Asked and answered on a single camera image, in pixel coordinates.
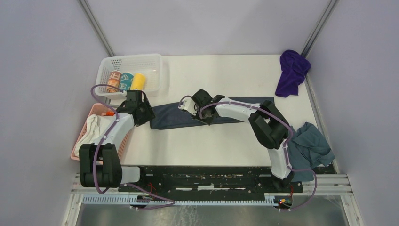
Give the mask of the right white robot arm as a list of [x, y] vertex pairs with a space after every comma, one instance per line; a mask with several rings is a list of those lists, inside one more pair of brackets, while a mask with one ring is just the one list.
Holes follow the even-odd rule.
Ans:
[[178, 108], [190, 113], [194, 120], [207, 125], [216, 118], [231, 118], [248, 123], [257, 141], [268, 151], [273, 189], [284, 192], [290, 187], [294, 173], [287, 148], [293, 131], [272, 101], [252, 104], [223, 95], [211, 97], [208, 92], [200, 89], [193, 96], [183, 97]]

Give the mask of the dark grey towel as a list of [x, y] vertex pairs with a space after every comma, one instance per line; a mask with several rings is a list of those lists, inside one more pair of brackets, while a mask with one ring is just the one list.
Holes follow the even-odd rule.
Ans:
[[[231, 97], [234, 101], [251, 104], [263, 103], [265, 100], [274, 103], [274, 97]], [[155, 119], [150, 121], [151, 129], [165, 130], [176, 128], [187, 128], [205, 126], [204, 123], [192, 119], [191, 114], [178, 109], [178, 102], [152, 107]], [[211, 124], [240, 123], [242, 121], [232, 118], [216, 118]]]

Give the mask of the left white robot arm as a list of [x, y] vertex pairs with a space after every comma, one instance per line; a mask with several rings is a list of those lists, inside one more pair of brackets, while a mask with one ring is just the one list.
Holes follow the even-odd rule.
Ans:
[[80, 183], [94, 187], [99, 193], [104, 188], [116, 188], [122, 182], [122, 166], [118, 149], [123, 139], [134, 128], [155, 118], [148, 97], [141, 90], [129, 90], [126, 100], [114, 109], [111, 122], [94, 142], [79, 149]]

